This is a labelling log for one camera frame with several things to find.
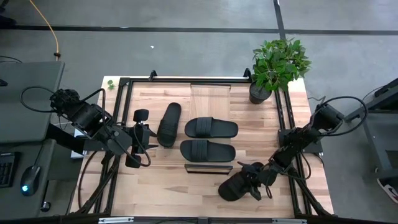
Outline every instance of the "wooden tabletop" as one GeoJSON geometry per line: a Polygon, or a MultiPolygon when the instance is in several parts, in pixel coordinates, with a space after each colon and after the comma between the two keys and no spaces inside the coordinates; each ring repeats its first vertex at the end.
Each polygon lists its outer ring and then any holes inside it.
{"type": "MultiPolygon", "coordinates": [[[[104,77],[103,88],[107,89],[106,111],[113,113],[120,77],[104,77]],[[115,84],[114,90],[108,90],[108,80],[115,84]]],[[[292,200],[288,178],[278,175],[271,186],[273,199],[267,198],[264,187],[259,190],[262,200],[257,201],[249,194],[235,202],[223,200],[217,193],[218,186],[241,169],[238,161],[244,163],[263,162],[278,148],[277,132],[279,119],[275,96],[260,105],[249,102],[249,84],[225,86],[191,85],[190,83],[135,83],[129,108],[128,126],[133,126],[134,111],[149,110],[146,121],[155,133],[169,103],[177,102],[182,107],[178,124],[177,140],[171,149],[159,146],[149,149],[152,159],[150,167],[133,169],[124,165],[126,155],[122,156],[119,166],[112,215],[157,216],[157,217],[293,217],[292,200]],[[236,158],[226,165],[233,165],[230,175],[188,174],[186,161],[180,152],[180,143],[189,139],[184,134],[186,123],[198,116],[234,121],[239,133],[232,139],[211,139],[211,141],[231,144],[236,149],[236,158]]],[[[121,120],[126,91],[122,97],[121,120]]],[[[303,80],[291,82],[289,93],[295,124],[301,127],[308,123],[310,108],[303,80]]],[[[285,113],[286,127],[289,127],[285,100],[282,107],[285,113]]],[[[150,138],[151,144],[158,144],[156,138],[150,138]]],[[[84,203],[98,185],[101,173],[103,153],[99,152],[90,162],[81,188],[84,203]]],[[[142,162],[147,160],[142,155],[142,162]]],[[[323,207],[333,213],[325,173],[319,158],[307,155],[312,168],[312,176],[307,185],[323,207]]],[[[108,188],[105,190],[103,205],[106,202],[108,188]]],[[[300,208],[304,211],[301,190],[297,191],[300,208]]],[[[78,209],[77,194],[73,198],[71,211],[78,209]]]]}

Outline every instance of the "metal bracket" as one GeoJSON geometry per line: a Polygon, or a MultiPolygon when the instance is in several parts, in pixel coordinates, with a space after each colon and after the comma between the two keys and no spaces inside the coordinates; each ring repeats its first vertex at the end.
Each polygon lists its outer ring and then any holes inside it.
{"type": "Polygon", "coordinates": [[[250,72],[250,69],[249,69],[249,68],[246,68],[246,69],[244,70],[243,77],[248,77],[248,78],[249,78],[249,81],[252,82],[252,79],[251,79],[251,72],[250,72]]]}
{"type": "Polygon", "coordinates": [[[154,79],[155,76],[157,76],[157,73],[156,73],[155,70],[152,70],[150,75],[149,75],[149,81],[151,82],[154,79]]]}
{"type": "Polygon", "coordinates": [[[272,223],[277,223],[277,224],[307,224],[306,220],[299,220],[299,219],[293,219],[293,218],[273,218],[272,223]]]}
{"type": "Polygon", "coordinates": [[[133,223],[134,217],[100,218],[98,224],[133,223]]]}
{"type": "Polygon", "coordinates": [[[119,87],[124,86],[130,81],[130,78],[120,78],[119,80],[119,87]]]}
{"type": "Polygon", "coordinates": [[[209,224],[209,218],[208,217],[198,217],[198,224],[209,224]]]}

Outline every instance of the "potted plant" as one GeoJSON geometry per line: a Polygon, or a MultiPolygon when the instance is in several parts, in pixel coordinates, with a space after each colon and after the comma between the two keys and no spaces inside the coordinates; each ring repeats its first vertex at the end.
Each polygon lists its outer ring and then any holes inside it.
{"type": "Polygon", "coordinates": [[[264,41],[260,49],[253,50],[256,64],[253,65],[253,83],[250,86],[250,102],[262,103],[272,90],[287,90],[290,81],[304,77],[311,61],[305,56],[305,48],[299,40],[264,41]]]}

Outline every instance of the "small green leaf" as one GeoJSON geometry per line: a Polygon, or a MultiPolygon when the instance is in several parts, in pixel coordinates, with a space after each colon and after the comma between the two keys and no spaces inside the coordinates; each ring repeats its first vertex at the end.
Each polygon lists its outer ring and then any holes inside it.
{"type": "Polygon", "coordinates": [[[114,89],[114,85],[113,85],[113,84],[110,84],[109,87],[108,87],[108,89],[109,89],[109,90],[113,90],[113,89],[114,89]]]}

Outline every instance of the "black plant pot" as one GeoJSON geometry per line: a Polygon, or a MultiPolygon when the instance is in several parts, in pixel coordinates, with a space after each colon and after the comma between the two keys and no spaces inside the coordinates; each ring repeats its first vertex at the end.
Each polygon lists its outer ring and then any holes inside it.
{"type": "Polygon", "coordinates": [[[249,100],[251,103],[260,104],[271,96],[271,91],[258,87],[256,83],[250,85],[249,100]]]}

